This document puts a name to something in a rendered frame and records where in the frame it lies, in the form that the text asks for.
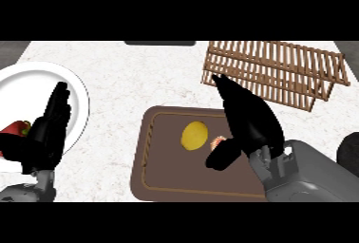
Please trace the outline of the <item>white round plate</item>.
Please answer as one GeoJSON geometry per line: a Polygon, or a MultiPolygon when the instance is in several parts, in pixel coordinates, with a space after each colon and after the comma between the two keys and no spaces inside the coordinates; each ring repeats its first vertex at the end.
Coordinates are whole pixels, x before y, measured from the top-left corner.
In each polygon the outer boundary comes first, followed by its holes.
{"type": "Polygon", "coordinates": [[[67,153],[86,129],[90,116],[90,97],[83,81],[61,65],[27,62],[0,70],[0,131],[15,121],[34,123],[43,115],[49,97],[59,82],[68,84],[71,106],[67,131],[67,153]]]}

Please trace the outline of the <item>yellow lemon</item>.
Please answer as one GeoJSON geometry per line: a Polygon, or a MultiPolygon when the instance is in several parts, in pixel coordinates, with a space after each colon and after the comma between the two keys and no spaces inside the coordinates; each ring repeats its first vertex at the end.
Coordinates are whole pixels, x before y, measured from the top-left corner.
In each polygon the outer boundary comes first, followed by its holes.
{"type": "Polygon", "coordinates": [[[180,145],[188,150],[200,149],[207,143],[207,126],[201,121],[189,123],[182,131],[180,145]]]}

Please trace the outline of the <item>orange frosted cupcake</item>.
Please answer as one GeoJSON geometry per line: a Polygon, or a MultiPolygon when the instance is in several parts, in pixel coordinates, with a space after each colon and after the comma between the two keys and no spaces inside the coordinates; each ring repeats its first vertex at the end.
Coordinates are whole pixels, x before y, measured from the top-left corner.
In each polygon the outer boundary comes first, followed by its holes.
{"type": "Polygon", "coordinates": [[[222,141],[225,141],[226,139],[228,139],[228,138],[223,137],[223,136],[217,136],[217,137],[213,139],[213,141],[211,141],[211,143],[210,143],[210,150],[211,150],[211,151],[213,151],[214,148],[217,147],[219,143],[220,143],[222,141]]]}

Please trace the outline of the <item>black round object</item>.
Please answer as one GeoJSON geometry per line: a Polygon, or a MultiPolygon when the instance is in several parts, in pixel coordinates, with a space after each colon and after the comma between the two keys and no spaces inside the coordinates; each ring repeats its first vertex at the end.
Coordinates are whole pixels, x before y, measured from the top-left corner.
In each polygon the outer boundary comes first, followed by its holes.
{"type": "Polygon", "coordinates": [[[344,137],[337,150],[337,162],[359,177],[359,132],[344,137]]]}

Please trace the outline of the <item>red bell pepper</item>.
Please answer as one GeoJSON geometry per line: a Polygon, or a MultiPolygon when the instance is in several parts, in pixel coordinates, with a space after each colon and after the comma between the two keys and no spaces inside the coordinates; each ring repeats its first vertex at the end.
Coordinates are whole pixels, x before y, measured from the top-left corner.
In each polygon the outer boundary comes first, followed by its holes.
{"type": "Polygon", "coordinates": [[[15,121],[0,131],[0,157],[8,156],[16,150],[25,140],[30,129],[31,123],[28,121],[15,121]]]}

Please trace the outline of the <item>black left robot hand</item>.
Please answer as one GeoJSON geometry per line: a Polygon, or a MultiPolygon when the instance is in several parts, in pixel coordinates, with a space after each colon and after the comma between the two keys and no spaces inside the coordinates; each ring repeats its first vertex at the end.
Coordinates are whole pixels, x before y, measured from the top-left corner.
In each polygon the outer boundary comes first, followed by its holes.
{"type": "Polygon", "coordinates": [[[59,82],[52,91],[43,115],[36,119],[28,135],[0,134],[0,152],[9,161],[18,161],[22,174],[53,170],[65,148],[71,106],[68,84],[59,82]]]}

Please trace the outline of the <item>dark grey flat object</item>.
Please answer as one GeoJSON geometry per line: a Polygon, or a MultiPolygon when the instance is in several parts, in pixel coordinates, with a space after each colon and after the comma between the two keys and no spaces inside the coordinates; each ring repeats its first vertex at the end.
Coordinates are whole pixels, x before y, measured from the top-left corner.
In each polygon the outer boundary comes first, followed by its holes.
{"type": "Polygon", "coordinates": [[[192,47],[197,41],[124,41],[130,46],[180,46],[192,47]]]}

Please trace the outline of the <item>brown rectangular tray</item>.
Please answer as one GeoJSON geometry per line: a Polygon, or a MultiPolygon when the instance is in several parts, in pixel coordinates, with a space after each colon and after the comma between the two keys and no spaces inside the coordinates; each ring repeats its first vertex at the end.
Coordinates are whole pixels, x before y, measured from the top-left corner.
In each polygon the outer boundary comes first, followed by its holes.
{"type": "Polygon", "coordinates": [[[182,130],[203,122],[209,136],[232,136],[225,111],[220,109],[155,106],[142,119],[133,161],[130,190],[146,201],[260,201],[263,185],[248,158],[240,157],[229,168],[206,167],[210,145],[194,151],[180,145],[182,130]]]}

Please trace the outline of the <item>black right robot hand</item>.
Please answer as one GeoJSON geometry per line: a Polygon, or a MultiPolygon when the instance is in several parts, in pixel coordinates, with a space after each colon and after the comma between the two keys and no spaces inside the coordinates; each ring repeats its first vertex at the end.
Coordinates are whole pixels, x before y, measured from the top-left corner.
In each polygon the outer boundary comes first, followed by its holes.
{"type": "Polygon", "coordinates": [[[223,171],[241,154],[250,156],[265,146],[275,159],[284,153],[285,136],[272,109],[248,89],[226,75],[211,76],[223,99],[232,137],[219,142],[207,156],[207,168],[223,171]]]}

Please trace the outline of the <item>brown wooden tiered shelf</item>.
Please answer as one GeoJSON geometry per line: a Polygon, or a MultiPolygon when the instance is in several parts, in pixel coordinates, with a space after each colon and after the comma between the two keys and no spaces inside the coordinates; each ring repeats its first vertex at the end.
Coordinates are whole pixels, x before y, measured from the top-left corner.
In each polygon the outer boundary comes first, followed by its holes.
{"type": "Polygon", "coordinates": [[[346,56],[282,41],[210,41],[203,84],[225,74],[265,100],[305,111],[330,99],[336,84],[350,86],[346,56]]]}

